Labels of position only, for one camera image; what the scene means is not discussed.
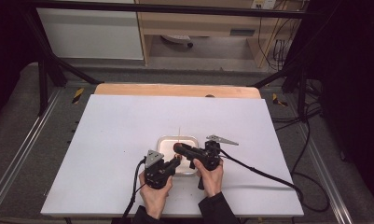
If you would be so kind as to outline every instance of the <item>white cabinet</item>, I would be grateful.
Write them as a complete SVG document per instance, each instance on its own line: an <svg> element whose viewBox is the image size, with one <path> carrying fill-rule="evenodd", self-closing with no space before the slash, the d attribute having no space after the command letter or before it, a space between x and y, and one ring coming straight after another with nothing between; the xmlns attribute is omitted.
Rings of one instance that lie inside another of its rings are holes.
<svg viewBox="0 0 374 224"><path fill-rule="evenodd" d="M134 3L132 0L90 2ZM37 10L52 50L59 57L143 60L135 12Z"/></svg>

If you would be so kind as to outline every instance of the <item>metal rail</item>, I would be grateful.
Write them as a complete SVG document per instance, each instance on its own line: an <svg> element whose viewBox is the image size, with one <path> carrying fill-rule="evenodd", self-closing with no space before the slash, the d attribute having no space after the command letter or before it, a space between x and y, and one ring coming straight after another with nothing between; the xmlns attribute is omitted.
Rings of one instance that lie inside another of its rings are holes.
<svg viewBox="0 0 374 224"><path fill-rule="evenodd" d="M289 103L291 110L293 111L295 116L298 116L297 112L297 103L293 96L286 95L287 102ZM308 128L306 124L299 123L299 128L301 130L301 133L303 135L303 138L307 138L307 131ZM326 189L326 192L328 194L328 197L331 202L331 206L333 209L333 212L335 214L335 217L338 220L338 223L340 224L353 224L352 217L349 214L349 210L347 209L346 205L343 202L343 199L341 198L341 195L338 191L338 188L336 187L335 181L333 180L331 174L329 173L328 169L326 168L326 164L323 161L323 158L320 155L320 152L317 148L317 146L314 143L314 140L310 139L308 144L308 151L310 154L310 157L312 159L312 163L314 165L314 168L320 178L321 183L323 184L324 188Z"/></svg>
<svg viewBox="0 0 374 224"><path fill-rule="evenodd" d="M49 102L48 102L47 110L44 112L42 116L36 119L35 124L33 125L30 132L27 134L17 154L15 155L11 164L8 166L6 172L1 178L0 180L0 204L6 197L7 192L9 188L11 187L13 181L15 180L16 176L18 175L19 170L23 166L24 161L27 159L27 156L29 155L30 150L35 144L35 140L37 139L45 123L47 122L48 117L50 113L52 112L53 108L55 107L57 100L59 96L61 95L61 93L62 93L62 89L58 89L52 93L52 95L50 96Z"/></svg>

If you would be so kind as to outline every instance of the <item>left hand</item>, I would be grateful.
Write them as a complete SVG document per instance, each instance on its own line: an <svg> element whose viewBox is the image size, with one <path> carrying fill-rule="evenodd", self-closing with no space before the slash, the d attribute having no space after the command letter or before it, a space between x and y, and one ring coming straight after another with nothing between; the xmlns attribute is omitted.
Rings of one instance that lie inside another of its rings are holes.
<svg viewBox="0 0 374 224"><path fill-rule="evenodd" d="M144 171L139 174L140 186L144 185ZM166 198L169 196L169 190L173 186L173 177L169 176L163 189L152 189L148 185L144 185L140 189L140 195L143 198L146 213L155 219L160 219L163 212Z"/></svg>

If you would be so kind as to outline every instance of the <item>hand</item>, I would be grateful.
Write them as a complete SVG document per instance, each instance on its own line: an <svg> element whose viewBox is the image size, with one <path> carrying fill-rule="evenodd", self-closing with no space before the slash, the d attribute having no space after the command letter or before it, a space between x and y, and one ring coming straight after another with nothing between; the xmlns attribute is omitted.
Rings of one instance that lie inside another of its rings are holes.
<svg viewBox="0 0 374 224"><path fill-rule="evenodd" d="M140 189L140 195L143 198L146 213L155 219L159 219L166 204L166 197L169 196L169 190L172 188L173 177L170 176L167 179L167 183L163 189L152 189L148 185L145 185L144 171L138 177L140 179L140 186L143 186Z"/></svg>
<svg viewBox="0 0 374 224"><path fill-rule="evenodd" d="M208 171L197 159L194 159L193 163L198 168L197 175L203 179L204 194L206 197L211 198L221 192L224 161L220 160L219 165L213 171Z"/></svg>

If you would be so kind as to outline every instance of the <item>right hand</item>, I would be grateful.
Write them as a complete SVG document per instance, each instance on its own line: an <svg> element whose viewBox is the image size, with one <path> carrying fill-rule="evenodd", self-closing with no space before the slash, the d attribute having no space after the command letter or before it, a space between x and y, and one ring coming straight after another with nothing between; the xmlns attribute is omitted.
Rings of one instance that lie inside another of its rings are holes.
<svg viewBox="0 0 374 224"><path fill-rule="evenodd" d="M211 198L221 192L224 161L220 160L219 165L213 171L208 171L197 159L194 159L193 163L198 169L197 175L203 179L204 194L206 197Z"/></svg>

